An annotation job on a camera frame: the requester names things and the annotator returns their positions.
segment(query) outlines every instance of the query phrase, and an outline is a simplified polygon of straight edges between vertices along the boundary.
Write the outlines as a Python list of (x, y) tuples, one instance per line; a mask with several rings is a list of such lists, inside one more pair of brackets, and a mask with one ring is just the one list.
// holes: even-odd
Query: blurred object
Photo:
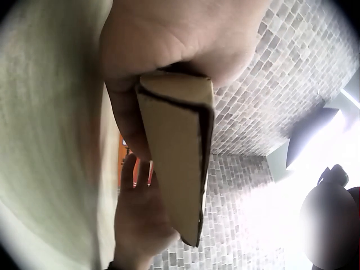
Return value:
[(21, 1), (1, 26), (1, 240), (23, 269), (113, 256), (119, 135), (97, 62), (111, 4)]
[(19, 3), (18, 0), (4, 0), (1, 3), (0, 9), (0, 23), (6, 18), (6, 16), (10, 13), (10, 11), (14, 8), (14, 6)]
[(295, 170), (316, 162), (342, 134), (345, 120), (339, 109), (320, 108), (297, 122), (290, 138), (286, 168)]
[(349, 176), (339, 164), (336, 164), (331, 170), (326, 167), (318, 180), (318, 185), (321, 183), (335, 183), (344, 188), (348, 182)]

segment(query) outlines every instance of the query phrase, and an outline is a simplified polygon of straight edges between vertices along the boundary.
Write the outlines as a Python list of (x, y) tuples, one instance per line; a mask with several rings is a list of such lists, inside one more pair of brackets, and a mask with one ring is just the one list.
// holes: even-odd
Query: hand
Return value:
[(155, 172), (148, 186), (149, 163), (140, 163), (137, 184), (133, 188), (135, 162), (136, 156), (130, 154), (121, 173), (113, 263), (124, 270), (147, 270), (152, 257), (179, 239), (179, 234), (170, 225)]
[(100, 63), (116, 123), (130, 149), (150, 160), (134, 84), (177, 63), (214, 87), (236, 80), (250, 63), (271, 0), (113, 0), (100, 37)]

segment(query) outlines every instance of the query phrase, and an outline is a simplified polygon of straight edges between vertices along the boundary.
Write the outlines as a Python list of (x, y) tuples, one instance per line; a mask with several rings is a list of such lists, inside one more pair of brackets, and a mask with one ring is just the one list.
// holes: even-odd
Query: bright light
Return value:
[(290, 164), (287, 170), (299, 170), (302, 168), (318, 167), (326, 163), (329, 158), (328, 148), (343, 133), (345, 118), (341, 110), (337, 112), (332, 121), (316, 133), (297, 159)]
[(344, 89), (341, 89), (340, 92), (346, 96), (352, 103), (355, 104), (356, 107), (360, 109), (360, 103), (357, 102), (348, 92), (346, 92)]

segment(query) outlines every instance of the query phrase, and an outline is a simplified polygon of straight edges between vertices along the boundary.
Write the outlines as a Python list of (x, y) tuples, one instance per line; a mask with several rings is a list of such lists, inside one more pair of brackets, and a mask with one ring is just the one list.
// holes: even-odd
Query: dark object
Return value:
[(286, 157), (286, 168), (296, 160), (311, 138), (330, 123), (338, 112), (339, 109), (319, 108), (294, 125)]
[(13, 8), (13, 6), (17, 3), (16, 0), (4, 0), (1, 2), (1, 9), (0, 9), (0, 23), (3, 22), (6, 15), (10, 12), (10, 10)]
[(336, 164), (331, 170), (326, 167), (318, 180), (318, 185), (321, 183), (335, 183), (344, 188), (348, 182), (349, 176), (339, 164)]

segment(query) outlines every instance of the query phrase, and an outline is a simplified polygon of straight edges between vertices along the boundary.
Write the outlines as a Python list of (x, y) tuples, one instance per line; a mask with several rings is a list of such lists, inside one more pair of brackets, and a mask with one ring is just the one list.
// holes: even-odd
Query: tiled wall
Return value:
[(359, 67), (359, 39), (328, 1), (273, 0), (257, 37), (249, 66), (215, 91), (214, 154), (266, 156)]
[(271, 209), (261, 191), (271, 184), (264, 157), (211, 156), (199, 248), (179, 241), (151, 269), (284, 269), (283, 248), (266, 237)]

